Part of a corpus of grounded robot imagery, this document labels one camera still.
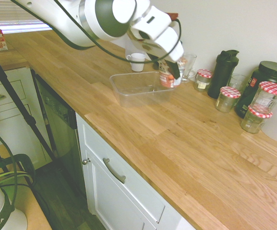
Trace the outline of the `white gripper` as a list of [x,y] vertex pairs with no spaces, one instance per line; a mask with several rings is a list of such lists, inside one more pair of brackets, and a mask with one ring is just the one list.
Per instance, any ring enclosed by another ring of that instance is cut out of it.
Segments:
[[[180,77],[177,61],[184,53],[176,31],[170,26],[170,16],[152,5],[138,5],[130,26],[130,40],[150,59],[168,61],[168,70],[174,79]],[[160,61],[153,61],[153,69],[159,70]]]

